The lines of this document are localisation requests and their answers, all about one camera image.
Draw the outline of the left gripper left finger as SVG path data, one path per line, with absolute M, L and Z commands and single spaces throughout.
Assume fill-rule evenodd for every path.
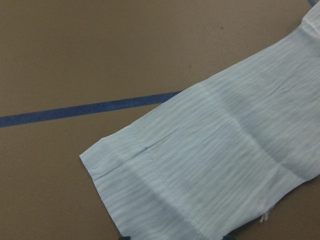
M 130 236 L 121 236 L 119 240 L 131 240 Z

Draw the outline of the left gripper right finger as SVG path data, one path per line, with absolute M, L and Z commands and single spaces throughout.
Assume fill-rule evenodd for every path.
M 223 240 L 236 240 L 236 238 L 232 235 L 224 235 Z

